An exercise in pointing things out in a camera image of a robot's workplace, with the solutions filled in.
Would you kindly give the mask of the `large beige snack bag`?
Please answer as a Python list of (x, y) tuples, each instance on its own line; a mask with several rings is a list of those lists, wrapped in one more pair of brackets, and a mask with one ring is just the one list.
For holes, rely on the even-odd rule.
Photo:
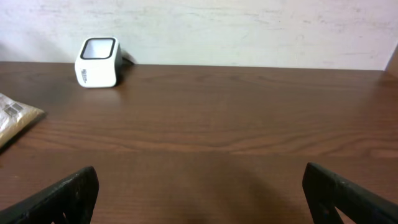
[(42, 115), (43, 110), (14, 101), (1, 93), (1, 147)]

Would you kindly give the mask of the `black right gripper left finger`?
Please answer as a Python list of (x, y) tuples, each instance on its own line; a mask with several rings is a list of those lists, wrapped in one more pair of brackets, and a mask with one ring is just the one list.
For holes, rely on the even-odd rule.
[(94, 167), (84, 167), (1, 210), (1, 223), (90, 223), (98, 192)]

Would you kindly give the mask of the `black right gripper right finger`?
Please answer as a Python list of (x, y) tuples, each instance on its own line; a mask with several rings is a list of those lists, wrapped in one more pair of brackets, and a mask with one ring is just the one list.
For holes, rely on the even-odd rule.
[(302, 187), (314, 223), (397, 223), (397, 204), (316, 164), (306, 165)]

